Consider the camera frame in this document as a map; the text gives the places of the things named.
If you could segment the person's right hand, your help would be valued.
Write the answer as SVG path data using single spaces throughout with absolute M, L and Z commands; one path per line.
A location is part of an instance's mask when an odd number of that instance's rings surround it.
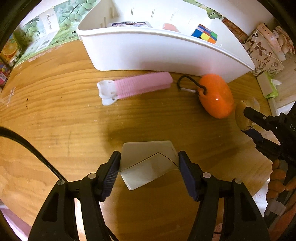
M 270 201 L 279 196 L 284 191 L 292 191 L 295 189 L 295 177 L 284 185 L 282 181 L 285 180 L 286 173 L 279 168 L 280 160 L 274 161 L 272 165 L 272 173 L 269 177 L 269 184 L 267 186 L 268 191 L 266 194 L 266 200 Z

